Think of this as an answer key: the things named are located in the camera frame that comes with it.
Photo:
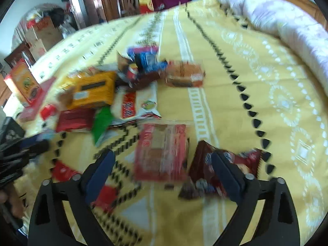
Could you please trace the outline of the orange snack packet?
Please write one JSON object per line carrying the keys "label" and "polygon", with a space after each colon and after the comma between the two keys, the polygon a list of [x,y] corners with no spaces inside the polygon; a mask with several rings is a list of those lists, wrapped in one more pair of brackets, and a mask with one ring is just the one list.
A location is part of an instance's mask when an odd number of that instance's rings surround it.
{"label": "orange snack packet", "polygon": [[110,106],[115,97],[116,72],[101,72],[76,80],[68,109]]}

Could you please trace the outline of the clear red cake packet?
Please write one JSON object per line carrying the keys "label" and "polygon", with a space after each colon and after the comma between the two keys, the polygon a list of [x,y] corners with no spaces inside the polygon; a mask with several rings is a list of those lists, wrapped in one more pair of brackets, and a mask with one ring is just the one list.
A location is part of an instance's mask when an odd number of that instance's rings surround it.
{"label": "clear red cake packet", "polygon": [[138,128],[134,178],[144,182],[183,182],[187,178],[190,124],[144,121]]}

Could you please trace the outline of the black box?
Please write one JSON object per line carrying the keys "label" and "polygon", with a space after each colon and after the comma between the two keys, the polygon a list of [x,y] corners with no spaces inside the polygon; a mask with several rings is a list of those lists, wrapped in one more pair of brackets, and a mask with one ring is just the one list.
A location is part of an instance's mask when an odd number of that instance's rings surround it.
{"label": "black box", "polygon": [[1,126],[1,144],[23,138],[24,135],[25,130],[12,117],[5,117]]}

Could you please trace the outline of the flat red box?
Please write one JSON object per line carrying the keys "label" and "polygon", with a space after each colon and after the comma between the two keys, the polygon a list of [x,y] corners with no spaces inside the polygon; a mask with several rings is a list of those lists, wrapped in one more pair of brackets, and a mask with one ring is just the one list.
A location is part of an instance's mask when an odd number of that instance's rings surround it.
{"label": "flat red box", "polygon": [[50,79],[41,83],[41,93],[38,95],[34,104],[29,107],[24,108],[22,113],[18,116],[18,119],[21,122],[33,121],[38,114],[40,107],[44,101],[45,96],[47,95],[49,89],[55,82],[56,77],[51,77]]}

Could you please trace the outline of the red flat snack packet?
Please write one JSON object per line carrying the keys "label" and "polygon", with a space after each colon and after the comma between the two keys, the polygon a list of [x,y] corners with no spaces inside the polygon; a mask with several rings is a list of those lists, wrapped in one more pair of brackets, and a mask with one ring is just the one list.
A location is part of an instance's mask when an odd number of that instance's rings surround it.
{"label": "red flat snack packet", "polygon": [[90,108],[64,110],[59,114],[56,133],[88,132],[93,126],[95,110]]}

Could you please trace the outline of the red orange upright box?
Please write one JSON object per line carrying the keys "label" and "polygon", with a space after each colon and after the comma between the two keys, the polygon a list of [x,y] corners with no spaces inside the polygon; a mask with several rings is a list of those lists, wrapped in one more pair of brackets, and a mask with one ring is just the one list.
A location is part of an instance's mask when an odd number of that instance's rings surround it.
{"label": "red orange upright box", "polygon": [[24,107],[35,104],[42,91],[24,59],[20,59],[4,79],[6,85]]}

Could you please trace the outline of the dark red chip bag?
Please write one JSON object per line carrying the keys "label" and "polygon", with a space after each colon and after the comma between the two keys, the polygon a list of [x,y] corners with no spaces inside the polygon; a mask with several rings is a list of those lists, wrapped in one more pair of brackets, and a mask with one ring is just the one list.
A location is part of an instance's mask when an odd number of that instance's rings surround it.
{"label": "dark red chip bag", "polygon": [[255,177],[258,176],[262,150],[253,148],[235,154],[225,149],[218,149],[202,140],[196,147],[194,159],[188,172],[189,179],[183,184],[179,198],[192,200],[204,196],[228,197],[228,193],[213,169],[211,154],[215,151],[222,154],[230,163],[237,165],[244,174],[251,173]]}

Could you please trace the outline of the green snack packet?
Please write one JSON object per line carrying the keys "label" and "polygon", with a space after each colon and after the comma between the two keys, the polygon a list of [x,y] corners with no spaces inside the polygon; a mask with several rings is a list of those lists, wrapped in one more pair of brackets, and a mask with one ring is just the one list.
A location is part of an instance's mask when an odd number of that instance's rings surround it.
{"label": "green snack packet", "polygon": [[91,129],[93,142],[96,147],[101,143],[101,139],[112,121],[113,115],[109,106],[102,107],[96,112]]}

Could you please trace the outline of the cardboard box lower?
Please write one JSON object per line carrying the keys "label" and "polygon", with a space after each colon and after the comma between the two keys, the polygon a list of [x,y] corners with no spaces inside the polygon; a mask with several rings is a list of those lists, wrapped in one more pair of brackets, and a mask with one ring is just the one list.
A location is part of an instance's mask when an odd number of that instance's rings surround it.
{"label": "cardboard box lower", "polygon": [[45,28],[39,31],[29,29],[25,33],[25,37],[30,46],[30,53],[35,61],[39,60],[63,39],[61,32],[57,28]]}

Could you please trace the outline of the cardboard box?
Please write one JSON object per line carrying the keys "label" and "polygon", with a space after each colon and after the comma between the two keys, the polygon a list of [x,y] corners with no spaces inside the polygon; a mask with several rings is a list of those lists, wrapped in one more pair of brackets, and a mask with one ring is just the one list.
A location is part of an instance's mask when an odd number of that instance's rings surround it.
{"label": "cardboard box", "polygon": [[29,29],[25,33],[25,37],[30,46],[30,53],[35,61],[39,60],[63,39],[61,32],[57,28],[45,28],[39,31]]}
{"label": "cardboard box", "polygon": [[48,32],[55,29],[55,26],[49,16],[42,18],[38,23],[30,26],[26,31],[26,34],[39,34],[41,32]]}

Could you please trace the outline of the white red snack bag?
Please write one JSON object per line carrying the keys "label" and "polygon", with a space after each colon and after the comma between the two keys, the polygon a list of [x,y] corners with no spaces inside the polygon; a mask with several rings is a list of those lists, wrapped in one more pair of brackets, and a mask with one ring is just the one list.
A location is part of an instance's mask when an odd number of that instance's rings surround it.
{"label": "white red snack bag", "polygon": [[161,118],[157,105],[156,82],[138,91],[128,91],[126,87],[119,87],[111,105],[111,113],[115,119],[123,122],[147,117]]}

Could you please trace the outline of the cardboard box upper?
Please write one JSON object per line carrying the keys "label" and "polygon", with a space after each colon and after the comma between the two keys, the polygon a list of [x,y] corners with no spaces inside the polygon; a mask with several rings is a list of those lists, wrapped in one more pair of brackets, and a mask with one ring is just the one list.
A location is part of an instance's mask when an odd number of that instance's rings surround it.
{"label": "cardboard box upper", "polygon": [[30,26],[26,31],[26,34],[39,34],[41,32],[48,32],[55,29],[55,26],[49,16],[42,18],[38,23]]}

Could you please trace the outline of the yellow patterned bedspread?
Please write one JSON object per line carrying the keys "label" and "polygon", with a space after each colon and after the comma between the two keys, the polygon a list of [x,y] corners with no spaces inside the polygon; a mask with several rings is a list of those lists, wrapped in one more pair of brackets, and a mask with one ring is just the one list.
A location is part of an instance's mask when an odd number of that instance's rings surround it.
{"label": "yellow patterned bedspread", "polygon": [[[259,177],[283,177],[296,207],[300,243],[327,213],[327,98],[309,68],[280,40],[246,28],[217,0],[200,0],[161,13],[122,18],[80,30],[33,67],[56,77],[51,102],[66,75],[109,64],[132,46],[154,43],[159,56],[199,62],[202,88],[159,83],[164,120],[188,122],[190,153],[199,140],[231,152],[264,150]],[[108,179],[119,194],[112,213],[94,209],[117,245],[213,245],[236,208],[228,200],[184,201],[179,189],[138,184],[133,176],[137,128],[118,129],[104,142],[117,154]]]}

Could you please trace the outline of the blue snack packet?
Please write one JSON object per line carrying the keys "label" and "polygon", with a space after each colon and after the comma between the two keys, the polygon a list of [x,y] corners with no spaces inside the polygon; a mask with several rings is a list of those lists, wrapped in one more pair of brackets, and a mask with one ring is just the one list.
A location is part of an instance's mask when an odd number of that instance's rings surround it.
{"label": "blue snack packet", "polygon": [[137,65],[140,73],[164,71],[168,63],[157,60],[158,46],[129,47],[127,54]]}

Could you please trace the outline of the orange bread packet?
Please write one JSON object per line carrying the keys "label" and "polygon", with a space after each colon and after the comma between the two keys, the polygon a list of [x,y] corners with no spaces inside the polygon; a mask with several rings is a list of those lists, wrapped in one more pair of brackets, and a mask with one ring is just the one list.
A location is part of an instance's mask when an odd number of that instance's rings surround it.
{"label": "orange bread packet", "polygon": [[165,83],[172,87],[202,87],[205,71],[201,65],[189,61],[170,60],[165,69]]}

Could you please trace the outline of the wooden chair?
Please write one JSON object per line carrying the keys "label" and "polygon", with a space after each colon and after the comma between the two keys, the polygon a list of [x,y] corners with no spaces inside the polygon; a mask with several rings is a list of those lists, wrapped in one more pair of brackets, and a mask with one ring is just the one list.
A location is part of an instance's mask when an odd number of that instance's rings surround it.
{"label": "wooden chair", "polygon": [[116,0],[119,18],[139,15],[138,0]]}

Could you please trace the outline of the pink floral rolled quilt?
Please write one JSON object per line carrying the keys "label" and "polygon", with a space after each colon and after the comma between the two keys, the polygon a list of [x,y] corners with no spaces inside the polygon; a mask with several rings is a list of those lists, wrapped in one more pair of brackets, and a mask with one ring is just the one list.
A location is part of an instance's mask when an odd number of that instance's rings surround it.
{"label": "pink floral rolled quilt", "polygon": [[246,17],[255,29],[279,37],[310,68],[327,93],[327,32],[296,5],[285,0],[219,0]]}

